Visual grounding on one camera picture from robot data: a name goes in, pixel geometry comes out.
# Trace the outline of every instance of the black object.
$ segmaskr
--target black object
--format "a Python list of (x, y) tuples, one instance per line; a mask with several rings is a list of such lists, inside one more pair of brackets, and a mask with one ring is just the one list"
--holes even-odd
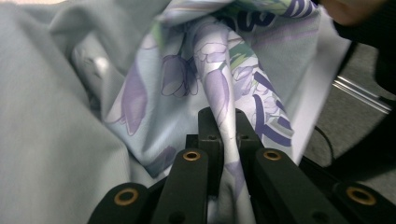
[[(343, 183), (303, 158), (265, 148), (241, 110), (236, 140), (258, 224), (396, 223), (396, 206), (357, 183)], [(210, 108), (200, 111), (199, 134), (188, 134), (168, 177), (147, 189), (125, 183), (97, 205), (89, 224), (206, 223), (209, 196), (217, 196), (223, 146)]]

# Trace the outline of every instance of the black sleeve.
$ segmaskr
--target black sleeve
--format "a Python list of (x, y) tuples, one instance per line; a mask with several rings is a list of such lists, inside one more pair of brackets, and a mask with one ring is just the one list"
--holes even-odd
[(388, 0), (374, 15), (357, 26), (334, 23), (338, 34), (380, 51), (396, 51), (396, 0)]

